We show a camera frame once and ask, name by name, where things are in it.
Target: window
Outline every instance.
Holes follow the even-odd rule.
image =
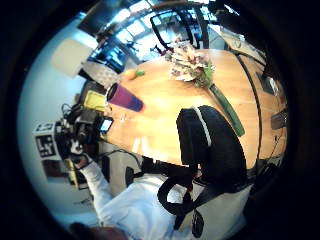
[[[127,27],[127,30],[132,35],[138,35],[139,33],[144,32],[145,29],[138,20],[135,20],[130,26]]]
[[[133,41],[132,35],[128,32],[127,29],[123,29],[121,32],[119,32],[116,37],[124,44],[126,44],[128,41]]]
[[[118,14],[112,19],[111,22],[122,22],[130,16],[130,11],[128,9],[122,9]]]
[[[138,11],[140,11],[142,9],[146,9],[146,8],[150,8],[149,3],[147,3],[146,1],[140,1],[140,2],[130,6],[130,10],[132,12],[138,12]]]

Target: wooden table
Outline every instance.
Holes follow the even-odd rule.
[[[251,168],[257,158],[259,141],[258,112],[248,78],[237,58],[224,50],[206,51],[216,69],[213,82],[225,94],[237,112],[245,135],[240,142]],[[121,85],[145,104],[143,112],[112,105],[115,121],[105,140],[125,150],[153,159],[181,165],[176,119],[182,108],[210,105],[220,111],[216,99],[193,82],[174,80],[169,75],[172,63],[159,57],[139,65],[145,75],[122,80]]]

